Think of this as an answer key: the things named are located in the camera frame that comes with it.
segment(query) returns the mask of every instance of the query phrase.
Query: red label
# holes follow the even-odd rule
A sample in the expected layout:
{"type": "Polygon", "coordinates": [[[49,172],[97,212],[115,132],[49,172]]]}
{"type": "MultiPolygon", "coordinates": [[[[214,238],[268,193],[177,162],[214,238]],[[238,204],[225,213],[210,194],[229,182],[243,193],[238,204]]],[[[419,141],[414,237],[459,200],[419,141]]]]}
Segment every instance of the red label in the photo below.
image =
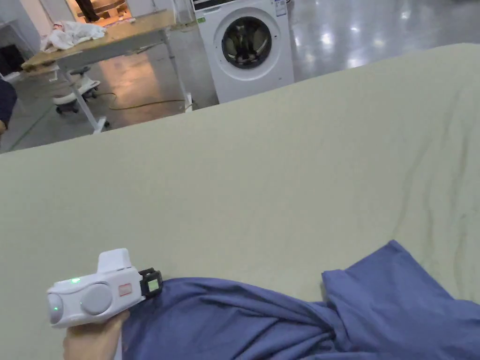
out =
{"type": "Polygon", "coordinates": [[[125,296],[125,295],[128,295],[128,294],[131,294],[132,293],[132,285],[131,284],[125,284],[125,285],[120,285],[119,286],[119,295],[122,297],[122,296],[125,296]]]}

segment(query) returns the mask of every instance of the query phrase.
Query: hand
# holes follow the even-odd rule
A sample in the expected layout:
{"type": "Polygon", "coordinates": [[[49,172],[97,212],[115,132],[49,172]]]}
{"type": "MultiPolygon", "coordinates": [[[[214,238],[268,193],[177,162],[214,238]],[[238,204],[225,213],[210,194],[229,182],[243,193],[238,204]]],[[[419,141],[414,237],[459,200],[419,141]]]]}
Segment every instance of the hand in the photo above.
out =
{"type": "Polygon", "coordinates": [[[111,318],[105,324],[71,327],[63,340],[65,360],[112,360],[117,351],[121,326],[128,311],[111,318]]]}

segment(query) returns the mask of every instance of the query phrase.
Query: yellow cable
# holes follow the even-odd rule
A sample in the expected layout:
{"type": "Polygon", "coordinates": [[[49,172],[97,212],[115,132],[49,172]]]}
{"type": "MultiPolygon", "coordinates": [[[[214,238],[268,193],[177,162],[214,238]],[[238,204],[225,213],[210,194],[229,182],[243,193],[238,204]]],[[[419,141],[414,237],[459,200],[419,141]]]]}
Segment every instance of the yellow cable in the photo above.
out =
{"type": "Polygon", "coordinates": [[[129,109],[136,109],[136,108],[142,108],[144,106],[149,106],[149,105],[155,105],[155,104],[165,104],[165,103],[173,103],[173,102],[185,102],[185,100],[158,100],[158,101],[152,101],[152,102],[149,102],[149,103],[145,103],[145,104],[140,104],[140,105],[133,105],[133,106],[129,106],[129,107],[126,107],[126,108],[114,108],[113,107],[113,104],[115,103],[115,101],[117,101],[117,94],[115,93],[101,93],[101,94],[97,94],[97,96],[103,96],[103,95],[113,95],[114,98],[112,100],[112,102],[110,103],[109,105],[109,109],[110,110],[129,110],[129,109]]]}

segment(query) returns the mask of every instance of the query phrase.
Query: crumpled white fabric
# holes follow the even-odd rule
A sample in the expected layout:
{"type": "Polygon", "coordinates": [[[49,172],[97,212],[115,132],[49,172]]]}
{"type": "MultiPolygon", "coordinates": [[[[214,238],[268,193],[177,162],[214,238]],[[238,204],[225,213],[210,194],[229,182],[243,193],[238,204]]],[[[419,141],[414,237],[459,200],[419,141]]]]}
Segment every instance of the crumpled white fabric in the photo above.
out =
{"type": "Polygon", "coordinates": [[[63,31],[54,29],[50,35],[42,39],[40,50],[54,52],[66,50],[87,40],[100,39],[107,31],[104,27],[94,24],[75,23],[73,21],[59,21],[55,24],[61,25],[63,31]]]}

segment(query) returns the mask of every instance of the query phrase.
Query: washing machine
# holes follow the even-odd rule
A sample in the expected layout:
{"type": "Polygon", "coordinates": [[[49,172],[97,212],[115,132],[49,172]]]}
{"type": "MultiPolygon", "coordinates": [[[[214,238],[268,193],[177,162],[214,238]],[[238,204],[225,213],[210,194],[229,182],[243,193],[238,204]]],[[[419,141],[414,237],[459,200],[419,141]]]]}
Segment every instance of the washing machine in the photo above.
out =
{"type": "Polygon", "coordinates": [[[193,0],[220,103],[294,82],[286,0],[193,0]]]}

